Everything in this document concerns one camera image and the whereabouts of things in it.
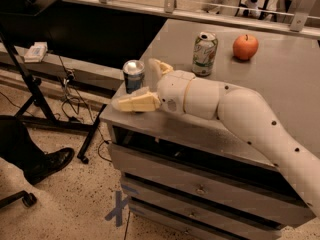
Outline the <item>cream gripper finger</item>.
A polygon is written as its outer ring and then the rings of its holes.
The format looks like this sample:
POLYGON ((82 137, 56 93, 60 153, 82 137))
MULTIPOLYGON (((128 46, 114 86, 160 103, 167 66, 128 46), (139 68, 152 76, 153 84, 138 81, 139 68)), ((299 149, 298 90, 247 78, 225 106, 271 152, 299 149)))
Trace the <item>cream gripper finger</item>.
POLYGON ((160 108, 161 102, 155 92, 142 87, 131 94, 113 99, 111 105, 120 112, 152 112, 160 108))
POLYGON ((148 60, 149 69, 151 73, 151 87, 153 90, 156 89, 159 80, 166 74, 174 71, 173 67, 163 61, 155 58, 148 60))

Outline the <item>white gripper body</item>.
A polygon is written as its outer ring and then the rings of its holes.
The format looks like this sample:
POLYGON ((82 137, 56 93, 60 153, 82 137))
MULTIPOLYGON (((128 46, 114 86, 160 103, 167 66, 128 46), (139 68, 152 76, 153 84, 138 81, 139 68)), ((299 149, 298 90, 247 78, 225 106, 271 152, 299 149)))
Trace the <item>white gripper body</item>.
POLYGON ((185 93, 194 78, 193 73, 181 70, 165 74, 157 83, 161 109, 168 113, 183 114, 185 93))

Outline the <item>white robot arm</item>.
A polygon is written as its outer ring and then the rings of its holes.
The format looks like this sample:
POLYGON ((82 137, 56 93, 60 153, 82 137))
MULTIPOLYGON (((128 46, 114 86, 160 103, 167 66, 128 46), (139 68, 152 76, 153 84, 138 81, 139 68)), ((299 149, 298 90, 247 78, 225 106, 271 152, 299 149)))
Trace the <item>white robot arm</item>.
POLYGON ((265 156, 299 197, 320 217, 320 159, 285 130, 268 103, 256 91, 175 70, 157 59, 149 61, 157 76, 152 92, 142 87, 116 98, 121 112, 188 114, 219 120, 237 138, 265 156))

